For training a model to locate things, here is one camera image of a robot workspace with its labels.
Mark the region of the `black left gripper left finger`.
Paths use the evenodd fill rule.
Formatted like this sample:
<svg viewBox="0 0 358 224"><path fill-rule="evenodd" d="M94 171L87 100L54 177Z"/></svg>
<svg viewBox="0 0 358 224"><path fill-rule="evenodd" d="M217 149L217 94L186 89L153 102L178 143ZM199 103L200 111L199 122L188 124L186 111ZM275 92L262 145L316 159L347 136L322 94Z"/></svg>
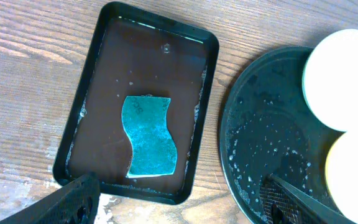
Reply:
<svg viewBox="0 0 358 224"><path fill-rule="evenodd" d="M94 223L100 197L99 180L86 174L71 181L37 203L0 221L7 223Z"/></svg>

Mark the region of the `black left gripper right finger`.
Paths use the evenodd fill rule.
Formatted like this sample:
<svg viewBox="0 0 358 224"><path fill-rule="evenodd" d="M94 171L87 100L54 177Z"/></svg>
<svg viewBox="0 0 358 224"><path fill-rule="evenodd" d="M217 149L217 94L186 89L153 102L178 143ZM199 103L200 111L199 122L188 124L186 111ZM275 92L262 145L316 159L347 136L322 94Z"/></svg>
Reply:
<svg viewBox="0 0 358 224"><path fill-rule="evenodd" d="M264 178L260 188L260 199L267 223L352 223L340 213L273 174Z"/></svg>

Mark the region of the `yellow plate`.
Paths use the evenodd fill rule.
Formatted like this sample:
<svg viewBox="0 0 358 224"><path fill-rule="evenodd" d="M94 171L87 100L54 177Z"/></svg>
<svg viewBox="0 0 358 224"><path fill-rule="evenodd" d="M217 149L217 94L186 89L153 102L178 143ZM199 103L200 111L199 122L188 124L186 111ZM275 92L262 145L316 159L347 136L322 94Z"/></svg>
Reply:
<svg viewBox="0 0 358 224"><path fill-rule="evenodd" d="M341 135L331 146L325 163L329 194L349 220L358 223L358 129Z"/></svg>

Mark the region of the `green scrubbing sponge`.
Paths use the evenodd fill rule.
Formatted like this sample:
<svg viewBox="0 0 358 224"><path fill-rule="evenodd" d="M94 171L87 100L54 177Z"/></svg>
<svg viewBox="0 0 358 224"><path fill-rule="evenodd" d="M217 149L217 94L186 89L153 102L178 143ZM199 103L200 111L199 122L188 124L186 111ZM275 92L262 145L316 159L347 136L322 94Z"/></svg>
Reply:
<svg viewBox="0 0 358 224"><path fill-rule="evenodd" d="M132 148L127 178L172 175L177 147L167 128L171 99L159 96L127 96L121 120Z"/></svg>

